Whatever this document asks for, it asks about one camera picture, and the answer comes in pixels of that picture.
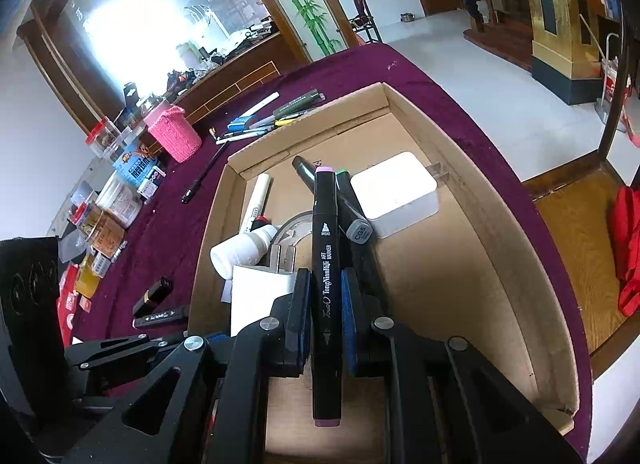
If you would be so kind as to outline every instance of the metal screw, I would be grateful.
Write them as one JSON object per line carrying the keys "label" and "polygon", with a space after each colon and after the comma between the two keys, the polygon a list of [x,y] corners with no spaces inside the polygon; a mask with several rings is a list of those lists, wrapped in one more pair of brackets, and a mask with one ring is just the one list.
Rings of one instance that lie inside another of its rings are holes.
{"label": "metal screw", "polygon": [[191,336],[184,340],[184,347],[190,351],[196,351],[204,345],[204,339],[200,336]]}
{"label": "metal screw", "polygon": [[465,351],[468,346],[469,346],[469,343],[466,342],[466,339],[461,338],[460,336],[452,337],[449,340],[449,347],[451,347],[454,350],[457,350],[458,352]]}
{"label": "metal screw", "polygon": [[269,316],[268,318],[260,320],[260,328],[262,330],[274,330],[280,326],[280,322],[277,318]]}
{"label": "metal screw", "polygon": [[379,318],[376,318],[376,320],[373,322],[373,325],[375,325],[380,330],[389,330],[394,326],[394,321],[386,316],[380,316]]}

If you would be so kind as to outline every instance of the red lid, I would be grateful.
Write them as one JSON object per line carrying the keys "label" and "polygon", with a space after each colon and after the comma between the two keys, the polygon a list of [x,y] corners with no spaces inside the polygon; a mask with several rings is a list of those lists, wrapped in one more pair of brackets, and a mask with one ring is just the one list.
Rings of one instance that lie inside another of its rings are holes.
{"label": "red lid", "polygon": [[82,214],[84,213],[85,209],[86,209],[86,202],[83,202],[78,206],[78,209],[76,209],[76,212],[71,216],[71,223],[73,225],[78,225],[78,222],[80,221],[80,218],[82,218]]}
{"label": "red lid", "polygon": [[86,145],[91,144],[95,140],[95,138],[98,137],[98,133],[100,133],[106,125],[107,125],[107,119],[104,118],[100,121],[100,123],[94,126],[94,129],[91,130],[91,133],[87,136],[86,139],[84,139],[84,143]]}

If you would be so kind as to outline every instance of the cardboard box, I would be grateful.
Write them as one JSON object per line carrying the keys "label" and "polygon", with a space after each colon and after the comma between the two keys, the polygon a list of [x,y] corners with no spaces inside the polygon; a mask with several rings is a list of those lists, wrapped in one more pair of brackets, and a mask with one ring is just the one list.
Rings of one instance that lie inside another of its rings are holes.
{"label": "cardboard box", "polygon": [[[391,316],[434,339],[469,339],[556,428],[578,410],[575,356],[556,294],[532,245],[500,195],[466,154],[424,113],[386,84],[337,99],[229,157],[204,234],[191,301],[190,333],[228,328],[223,281],[212,246],[238,233],[255,177],[273,177],[263,214],[274,224],[312,207],[291,167],[295,155],[353,175],[402,151],[440,162],[440,211],[379,240]],[[310,240],[296,265],[309,267]],[[382,380],[344,378],[342,423],[315,428],[311,380],[272,379],[268,462],[381,463]]]}

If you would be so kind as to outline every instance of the gold column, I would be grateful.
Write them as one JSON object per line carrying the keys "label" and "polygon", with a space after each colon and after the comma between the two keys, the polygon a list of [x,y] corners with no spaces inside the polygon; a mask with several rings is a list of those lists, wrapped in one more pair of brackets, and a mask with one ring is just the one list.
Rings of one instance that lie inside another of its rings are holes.
{"label": "gold column", "polygon": [[[545,30],[542,0],[529,0],[533,25],[533,56],[570,80],[600,77],[598,47],[582,43],[578,0],[553,0],[557,33]],[[583,14],[597,33],[597,18]]]}

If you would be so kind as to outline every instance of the white pen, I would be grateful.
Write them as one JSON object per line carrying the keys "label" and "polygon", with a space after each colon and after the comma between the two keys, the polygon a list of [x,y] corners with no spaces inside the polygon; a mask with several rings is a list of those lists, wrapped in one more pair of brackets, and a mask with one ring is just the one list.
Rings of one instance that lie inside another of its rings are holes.
{"label": "white pen", "polygon": [[236,140],[252,139],[253,137],[260,137],[269,131],[252,131],[250,133],[242,133],[242,135],[236,135],[235,137],[227,137],[226,139],[216,140],[216,144],[225,144],[225,142],[235,142]]}

